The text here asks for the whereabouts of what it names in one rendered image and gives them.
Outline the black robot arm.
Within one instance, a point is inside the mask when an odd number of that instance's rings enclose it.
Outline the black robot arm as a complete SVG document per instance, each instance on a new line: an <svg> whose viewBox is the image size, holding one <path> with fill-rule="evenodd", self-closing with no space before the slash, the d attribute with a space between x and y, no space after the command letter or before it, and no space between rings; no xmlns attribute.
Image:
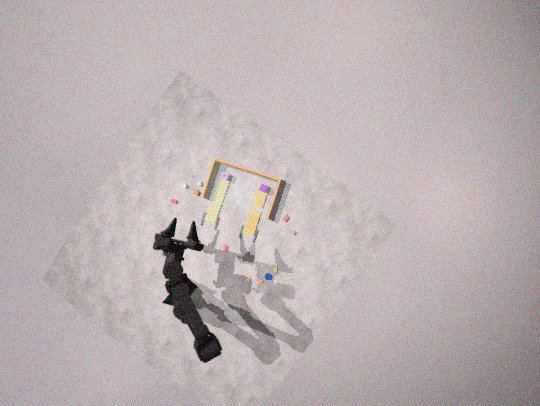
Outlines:
<svg viewBox="0 0 540 406"><path fill-rule="evenodd" d="M178 252L178 244L174 244L172 239L160 237L155 240L153 248L163 251L162 255L171 254L175 256ZM173 257L174 258L174 257ZM200 361L207 363L219 356L223 350L215 334L210 332L207 325L204 324L198 310L191 299L190 285L187 274L183 273L183 267L180 262L165 259L163 274L166 279L165 288L173 296L168 300L174 306L174 315L187 324L193 333L195 348ZM210 336L209 336L210 335Z"/></svg>

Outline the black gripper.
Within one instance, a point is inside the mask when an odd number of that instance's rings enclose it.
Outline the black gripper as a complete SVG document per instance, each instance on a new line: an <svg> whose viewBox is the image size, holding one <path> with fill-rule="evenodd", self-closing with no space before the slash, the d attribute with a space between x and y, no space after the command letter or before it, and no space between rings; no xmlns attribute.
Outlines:
<svg viewBox="0 0 540 406"><path fill-rule="evenodd" d="M159 240L160 237L164 237L164 238L170 238L172 239L173 242L176 242L174 244L178 244L177 247L179 247L179 249L178 249L178 252L175 254L175 256L173 256L174 258L171 257L171 254L166 254L164 256L166 256L165 259L181 262L181 261L184 261L185 259L183 258L185 249L187 250L187 248L189 248L192 250L201 251L204 247L204 244L199 243L201 241L198 239L196 225L194 221L192 222L190 231L186 237L188 241L171 238L171 237L174 237L176 224L177 224L177 218L174 218L173 221L168 225L168 228L166 230L159 232L161 234L156 233L155 240Z"/></svg>

